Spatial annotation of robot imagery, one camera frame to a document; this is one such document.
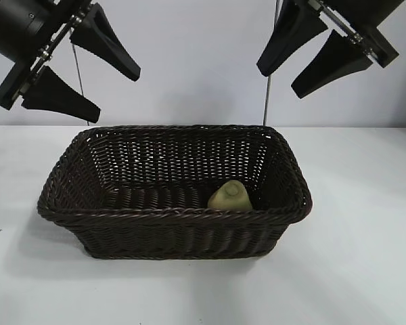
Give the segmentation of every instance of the brown wicker basket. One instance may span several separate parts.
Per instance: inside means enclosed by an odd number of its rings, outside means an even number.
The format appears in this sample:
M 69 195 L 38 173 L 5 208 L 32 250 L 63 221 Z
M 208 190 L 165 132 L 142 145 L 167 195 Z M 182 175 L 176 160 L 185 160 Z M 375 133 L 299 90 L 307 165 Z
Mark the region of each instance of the brown wicker basket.
M 205 209 L 230 179 L 254 211 Z M 38 211 L 101 259 L 233 259 L 269 253 L 311 195 L 269 127 L 101 127 L 81 132 L 54 167 Z

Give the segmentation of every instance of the cable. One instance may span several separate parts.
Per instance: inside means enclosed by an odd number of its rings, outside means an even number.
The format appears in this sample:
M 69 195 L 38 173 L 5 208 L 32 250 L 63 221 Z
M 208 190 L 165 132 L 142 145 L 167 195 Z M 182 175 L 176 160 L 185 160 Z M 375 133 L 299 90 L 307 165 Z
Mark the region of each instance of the cable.
M 275 18 L 274 18 L 274 28 L 277 24 L 278 17 L 279 17 L 279 7 L 281 5 L 281 0 L 275 1 Z M 268 120 L 268 109 L 269 109 L 269 98 L 271 95 L 271 82 L 272 82 L 272 74 L 269 75 L 266 84 L 266 100 L 265 100 L 265 113 L 263 115 L 263 126 L 266 127 L 267 120 Z
M 75 45 L 71 43 L 71 46 L 72 46 L 72 52 L 74 53 L 75 66 L 76 66 L 76 72 L 78 73 L 78 81 L 80 83 L 81 95 L 84 97 L 83 81 L 81 80 L 81 72 L 80 72 L 80 64 L 78 63 L 78 56 L 76 55 Z

